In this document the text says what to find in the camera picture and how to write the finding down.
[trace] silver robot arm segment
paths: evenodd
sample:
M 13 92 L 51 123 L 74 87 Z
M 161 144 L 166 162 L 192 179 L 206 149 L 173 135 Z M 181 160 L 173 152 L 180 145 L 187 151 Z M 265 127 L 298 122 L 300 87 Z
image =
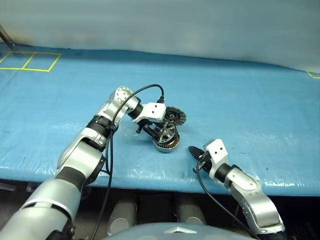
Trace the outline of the silver robot arm segment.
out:
M 116 129 L 124 115 L 132 112 L 136 115 L 135 119 L 143 119 L 144 107 L 133 96 L 121 108 L 114 126 L 111 126 L 115 112 L 131 93 L 129 88 L 119 87 L 110 95 L 109 100 L 63 151 L 55 176 L 43 182 L 0 231 L 1 240 L 72 238 L 81 190 L 95 181 L 105 163 L 102 152 L 111 128 Z M 163 106 L 159 109 L 161 112 L 157 112 L 156 118 L 148 116 L 147 119 L 161 121 Z
M 254 176 L 243 172 L 236 165 L 228 164 L 228 152 L 221 139 L 207 144 L 206 151 L 196 147 L 189 149 L 201 162 L 200 168 L 204 168 L 210 178 L 224 183 L 225 188 L 231 192 L 255 235 L 263 240 L 287 239 L 285 225 L 276 206 L 262 191 L 259 181 Z

